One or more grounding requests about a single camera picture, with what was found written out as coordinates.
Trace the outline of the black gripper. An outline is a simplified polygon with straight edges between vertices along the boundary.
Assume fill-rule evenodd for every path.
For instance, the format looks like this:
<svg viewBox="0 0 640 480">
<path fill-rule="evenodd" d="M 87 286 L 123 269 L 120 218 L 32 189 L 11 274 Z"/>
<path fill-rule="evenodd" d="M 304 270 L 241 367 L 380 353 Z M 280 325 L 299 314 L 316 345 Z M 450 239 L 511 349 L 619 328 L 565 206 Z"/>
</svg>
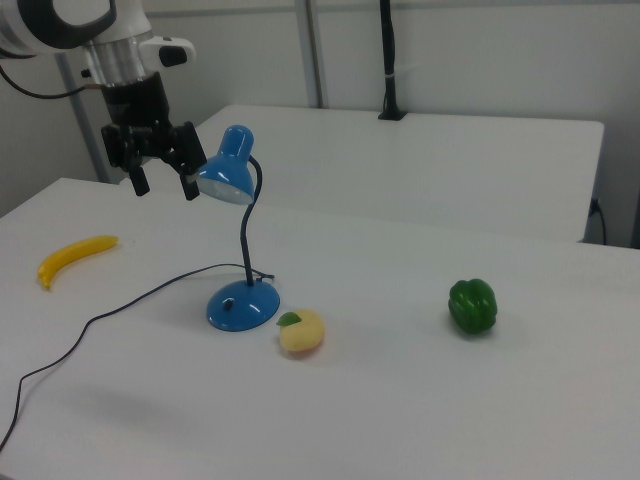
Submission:
<svg viewBox="0 0 640 480">
<path fill-rule="evenodd" d="M 195 126 L 173 127 L 158 72 L 133 83 L 101 87 L 111 122 L 101 129 L 109 164 L 127 173 L 137 196 L 150 191 L 143 156 L 162 156 L 179 175 L 188 201 L 199 195 L 196 177 L 206 164 Z"/>
</svg>

